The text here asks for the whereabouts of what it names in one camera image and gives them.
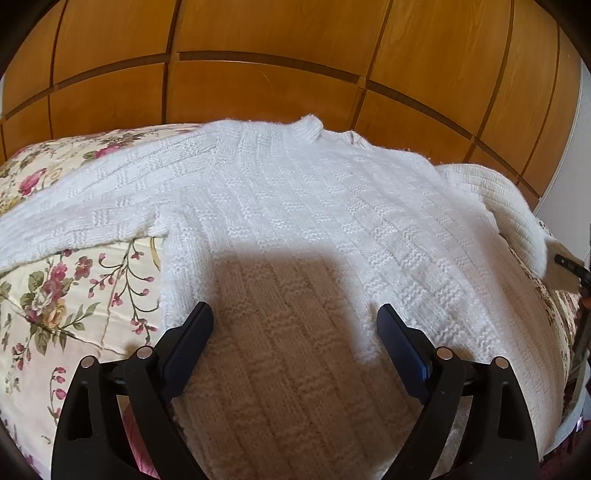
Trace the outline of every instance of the green leaf print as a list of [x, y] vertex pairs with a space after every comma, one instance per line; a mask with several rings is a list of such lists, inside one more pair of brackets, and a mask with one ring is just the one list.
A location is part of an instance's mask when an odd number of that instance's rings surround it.
[[35, 333], [35, 346], [40, 354], [45, 355], [47, 352], [47, 344], [51, 338], [51, 332], [45, 328], [37, 329]]
[[33, 292], [23, 293], [21, 296], [21, 308], [26, 310], [27, 307], [30, 307], [35, 299], [35, 294]]
[[35, 292], [36, 289], [43, 285], [44, 275], [43, 272], [37, 271], [29, 275], [29, 291]]
[[12, 285], [7, 281], [2, 282], [0, 285], [0, 301], [6, 300], [8, 298], [8, 294], [10, 293], [10, 289]]

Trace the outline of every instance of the bed sheet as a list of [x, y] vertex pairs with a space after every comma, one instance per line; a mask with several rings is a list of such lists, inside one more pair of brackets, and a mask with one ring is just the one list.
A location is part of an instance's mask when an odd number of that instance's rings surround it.
[[[199, 125], [163, 125], [32, 145], [0, 166], [0, 215], [86, 162]], [[53, 437], [80, 359], [125, 358], [157, 342], [165, 239], [138, 238], [65, 250], [0, 278], [0, 418], [32, 466], [50, 476]], [[515, 255], [539, 293], [570, 367], [577, 297], [549, 293]]]

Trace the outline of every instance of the pink rose print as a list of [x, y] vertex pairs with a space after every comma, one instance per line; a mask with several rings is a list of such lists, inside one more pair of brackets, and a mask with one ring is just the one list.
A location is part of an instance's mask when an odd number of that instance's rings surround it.
[[95, 153], [95, 158], [101, 158], [109, 153], [113, 153], [121, 148], [121, 145], [111, 145], [110, 147], [101, 148]]
[[80, 280], [82, 277], [88, 278], [90, 275], [90, 268], [92, 267], [92, 260], [87, 256], [80, 257], [76, 263], [76, 272], [74, 273], [74, 280]]
[[[66, 278], [66, 272], [68, 267], [64, 265], [64, 262], [59, 262], [55, 267], [51, 269], [51, 273], [49, 278], [45, 281], [45, 283], [41, 286], [41, 290], [46, 295], [51, 295], [51, 301], [57, 302], [60, 298], [62, 298], [65, 294], [63, 292], [63, 285], [62, 282]], [[33, 318], [32, 312], [30, 313], [31, 319], [28, 319], [30, 322], [36, 321], [36, 316]]]
[[35, 186], [37, 186], [39, 179], [45, 175], [46, 171], [46, 168], [42, 168], [41, 170], [37, 170], [35, 173], [30, 174], [21, 182], [21, 185], [18, 188], [18, 193], [24, 196], [31, 194]]
[[51, 269], [50, 277], [62, 281], [64, 280], [64, 278], [66, 278], [67, 271], [68, 267], [64, 265], [64, 262], [59, 262], [55, 267]]
[[79, 249], [78, 248], [66, 248], [62, 254], [64, 255], [64, 257], [69, 257], [72, 255], [72, 253], [77, 252]]

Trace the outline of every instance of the knit texture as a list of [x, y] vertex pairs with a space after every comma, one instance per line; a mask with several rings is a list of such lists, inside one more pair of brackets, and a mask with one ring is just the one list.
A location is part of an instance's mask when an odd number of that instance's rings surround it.
[[376, 337], [384, 303], [462, 358], [509, 358], [538, 450], [553, 438], [558, 340], [498, 232], [484, 202], [420, 155], [312, 116], [221, 121], [94, 161], [3, 215], [0, 273], [166, 236], [164, 324], [200, 300], [215, 315], [174, 402], [210, 478], [379, 478], [420, 411]]

